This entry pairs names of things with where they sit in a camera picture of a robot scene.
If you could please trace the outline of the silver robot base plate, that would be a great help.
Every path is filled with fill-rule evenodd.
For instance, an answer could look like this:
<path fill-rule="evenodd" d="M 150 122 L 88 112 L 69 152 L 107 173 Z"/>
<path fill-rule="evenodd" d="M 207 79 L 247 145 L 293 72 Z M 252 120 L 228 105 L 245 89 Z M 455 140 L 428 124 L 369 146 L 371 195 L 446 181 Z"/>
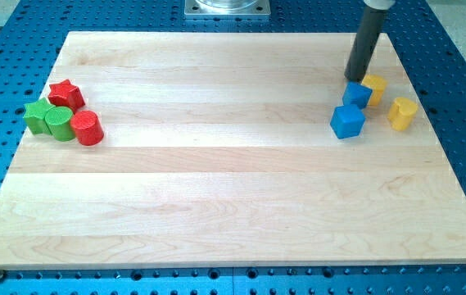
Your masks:
<path fill-rule="evenodd" d="M 270 0 L 184 0 L 184 15 L 189 18 L 269 17 Z"/>

